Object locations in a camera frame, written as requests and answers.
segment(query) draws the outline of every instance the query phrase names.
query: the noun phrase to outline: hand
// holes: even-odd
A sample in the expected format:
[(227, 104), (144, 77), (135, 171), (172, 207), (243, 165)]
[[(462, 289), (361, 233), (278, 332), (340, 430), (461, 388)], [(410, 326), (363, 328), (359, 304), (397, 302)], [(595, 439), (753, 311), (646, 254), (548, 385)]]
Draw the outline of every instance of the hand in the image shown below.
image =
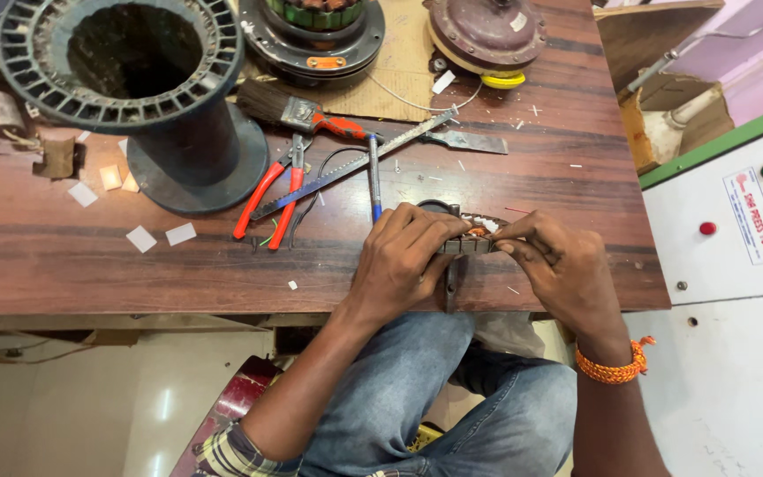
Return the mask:
[(535, 211), (493, 237), (523, 267), (544, 308), (580, 339), (628, 343), (599, 233)]
[(372, 333), (432, 294), (455, 258), (435, 252), (472, 227), (408, 203), (381, 215), (364, 242), (352, 289), (338, 306), (348, 311), (337, 313), (353, 324), (358, 320)]

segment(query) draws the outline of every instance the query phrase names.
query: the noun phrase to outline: pliers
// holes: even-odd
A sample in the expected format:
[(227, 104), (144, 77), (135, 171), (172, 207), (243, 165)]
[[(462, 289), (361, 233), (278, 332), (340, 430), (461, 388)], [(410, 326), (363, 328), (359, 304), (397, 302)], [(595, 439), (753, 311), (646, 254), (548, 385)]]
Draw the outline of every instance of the pliers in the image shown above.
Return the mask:
[[(284, 155), (270, 166), (270, 169), (264, 174), (264, 178), (258, 184), (255, 192), (252, 193), (252, 197), (246, 203), (246, 207), (243, 208), (243, 213), (240, 215), (238, 226), (234, 228), (234, 238), (242, 239), (246, 235), (246, 227), (249, 225), (249, 216), (252, 211), (258, 207), (258, 203), (261, 198), (264, 197), (264, 193), (270, 188), (270, 184), (281, 176), (281, 172), (287, 168), (288, 164), (291, 164), (290, 170), (290, 192), (294, 192), (302, 187), (302, 178), (305, 175), (305, 149), (311, 146), (311, 142), (314, 137), (311, 135), (302, 135), (298, 132), (293, 134), (293, 145)], [(287, 231), (287, 225), (290, 222), (290, 217), (293, 215), (293, 209), (296, 208), (296, 202), (291, 202), (284, 208), (284, 212), (281, 212), (281, 220), (276, 227), (276, 233), (273, 234), (273, 238), (270, 240), (270, 250), (278, 250), (281, 244), (281, 239), (284, 237), (284, 233)]]

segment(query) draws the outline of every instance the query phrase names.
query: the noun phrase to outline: blue pen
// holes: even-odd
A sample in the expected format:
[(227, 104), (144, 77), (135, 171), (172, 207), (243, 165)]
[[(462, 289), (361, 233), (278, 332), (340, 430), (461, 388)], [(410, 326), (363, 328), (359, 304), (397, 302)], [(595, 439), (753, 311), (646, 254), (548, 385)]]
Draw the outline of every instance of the blue pen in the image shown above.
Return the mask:
[(382, 215), (382, 186), (379, 183), (379, 151), (376, 135), (370, 135), (370, 200), (373, 205), (373, 223)]

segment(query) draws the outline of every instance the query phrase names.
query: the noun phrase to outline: white floor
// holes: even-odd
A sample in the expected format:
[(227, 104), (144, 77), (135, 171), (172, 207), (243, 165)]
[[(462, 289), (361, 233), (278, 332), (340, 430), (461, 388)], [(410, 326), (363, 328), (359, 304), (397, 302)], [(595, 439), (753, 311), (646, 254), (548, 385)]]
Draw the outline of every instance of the white floor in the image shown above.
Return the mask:
[[(546, 357), (567, 361), (551, 322)], [(0, 348), (36, 343), (1, 337)], [(51, 341), (20, 359), (76, 348)], [(0, 364), (0, 477), (164, 477), (237, 368), (272, 333), (161, 333), (37, 365)], [(450, 428), (481, 401), (447, 386), (427, 418)], [(559, 475), (569, 475), (571, 460)]]

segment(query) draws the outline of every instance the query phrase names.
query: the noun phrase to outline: shirt sleeve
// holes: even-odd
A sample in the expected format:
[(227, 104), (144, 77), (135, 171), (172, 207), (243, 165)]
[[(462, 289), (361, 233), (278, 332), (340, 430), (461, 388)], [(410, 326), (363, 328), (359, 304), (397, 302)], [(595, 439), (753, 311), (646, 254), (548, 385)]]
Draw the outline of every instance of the shirt sleeve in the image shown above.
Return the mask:
[(210, 436), (196, 456), (201, 472), (219, 477), (296, 477), (302, 456), (284, 462), (271, 461), (233, 424)]

